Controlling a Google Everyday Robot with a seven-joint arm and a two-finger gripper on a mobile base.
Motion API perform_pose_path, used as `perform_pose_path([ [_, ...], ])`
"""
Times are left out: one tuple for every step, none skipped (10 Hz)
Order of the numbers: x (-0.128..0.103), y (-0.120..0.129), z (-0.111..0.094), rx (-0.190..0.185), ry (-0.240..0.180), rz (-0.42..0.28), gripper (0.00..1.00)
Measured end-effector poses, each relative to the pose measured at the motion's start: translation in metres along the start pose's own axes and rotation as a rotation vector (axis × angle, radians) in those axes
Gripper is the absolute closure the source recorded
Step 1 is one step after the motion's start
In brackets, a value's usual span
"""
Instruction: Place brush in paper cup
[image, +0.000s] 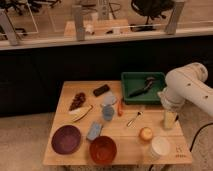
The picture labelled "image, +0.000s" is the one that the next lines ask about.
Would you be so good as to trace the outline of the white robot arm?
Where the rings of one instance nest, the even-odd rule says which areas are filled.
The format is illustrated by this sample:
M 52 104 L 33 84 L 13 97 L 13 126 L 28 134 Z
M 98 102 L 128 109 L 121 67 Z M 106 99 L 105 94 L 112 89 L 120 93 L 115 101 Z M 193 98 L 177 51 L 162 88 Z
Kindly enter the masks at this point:
M 169 71 L 165 76 L 166 87 L 158 92 L 165 109 L 163 127 L 172 129 L 178 111 L 188 100 L 213 117 L 213 88 L 205 84 L 207 68 L 198 62 Z

